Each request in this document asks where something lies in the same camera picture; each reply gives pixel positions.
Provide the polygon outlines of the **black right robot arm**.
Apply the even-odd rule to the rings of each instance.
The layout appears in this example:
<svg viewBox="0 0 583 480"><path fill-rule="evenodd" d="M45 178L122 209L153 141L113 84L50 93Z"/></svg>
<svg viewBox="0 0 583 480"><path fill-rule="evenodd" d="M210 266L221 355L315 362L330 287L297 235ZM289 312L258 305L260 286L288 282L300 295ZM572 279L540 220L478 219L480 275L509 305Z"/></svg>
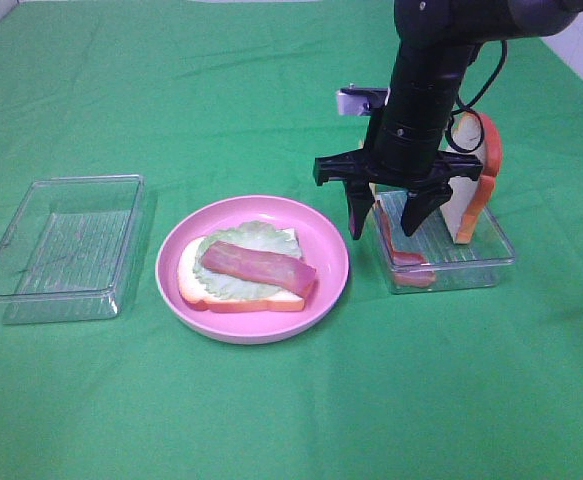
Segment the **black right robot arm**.
<svg viewBox="0 0 583 480"><path fill-rule="evenodd" d="M440 150L461 82L489 41L555 35L583 11L583 1L397 1L400 45L388 94L366 91L370 120L363 145L315 161L315 182L340 180L348 202L349 230L362 233L374 203L370 186L406 190L401 217L406 235L452 196L454 177L477 180L481 162L461 149Z"/></svg>

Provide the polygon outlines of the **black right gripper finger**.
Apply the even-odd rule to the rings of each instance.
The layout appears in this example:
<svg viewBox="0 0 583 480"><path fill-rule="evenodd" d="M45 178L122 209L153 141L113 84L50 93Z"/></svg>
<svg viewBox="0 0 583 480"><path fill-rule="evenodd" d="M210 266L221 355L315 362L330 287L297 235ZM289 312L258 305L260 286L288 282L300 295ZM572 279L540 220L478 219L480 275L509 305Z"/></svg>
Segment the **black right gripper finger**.
<svg viewBox="0 0 583 480"><path fill-rule="evenodd" d="M400 221L403 233L411 237L420 225L441 205L452 197L448 183L426 186L416 191L408 191Z"/></svg>
<svg viewBox="0 0 583 480"><path fill-rule="evenodd" d="M353 240L358 240L363 231L368 212L374 205L374 195L368 183L354 180L344 182L348 208L348 229Z"/></svg>

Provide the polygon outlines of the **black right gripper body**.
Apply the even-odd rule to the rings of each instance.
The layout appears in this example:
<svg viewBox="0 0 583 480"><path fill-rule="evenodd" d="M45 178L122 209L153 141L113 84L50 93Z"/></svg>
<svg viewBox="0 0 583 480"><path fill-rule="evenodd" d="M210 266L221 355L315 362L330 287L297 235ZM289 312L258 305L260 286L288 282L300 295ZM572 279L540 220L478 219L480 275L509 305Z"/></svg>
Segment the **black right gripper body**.
<svg viewBox="0 0 583 480"><path fill-rule="evenodd" d="M455 117L451 113L439 126L425 128L393 122L387 112L376 112L362 147L315 159L315 183L340 181L347 193L369 193L373 184L419 193L446 187L456 177L476 180L482 163L473 153L440 149L441 142L451 138Z"/></svg>

